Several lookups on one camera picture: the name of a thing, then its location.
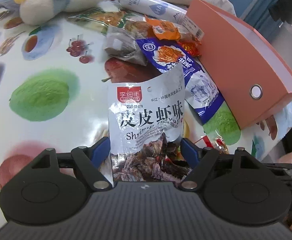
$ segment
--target gray plastic package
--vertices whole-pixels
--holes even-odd
[[[136,39],[142,38],[141,34],[130,33],[124,29],[109,26],[104,50],[111,57],[146,66],[146,57],[136,43]]]

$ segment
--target red brand logo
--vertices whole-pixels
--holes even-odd
[[[142,87],[117,87],[117,99],[121,103],[139,103],[142,100]]]

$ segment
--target fruit stem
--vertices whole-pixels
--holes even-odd
[[[102,82],[106,82],[106,81],[108,81],[108,80],[110,80],[110,79],[111,79],[111,77],[108,77],[108,78],[102,79]]]

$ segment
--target white spray can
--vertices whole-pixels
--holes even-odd
[[[126,9],[181,24],[186,10],[162,0],[117,0]]]

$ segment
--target blue curtain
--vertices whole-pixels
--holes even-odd
[[[244,21],[254,27],[267,41],[271,42],[279,32],[281,20],[274,21],[268,9],[278,0],[258,0]]]

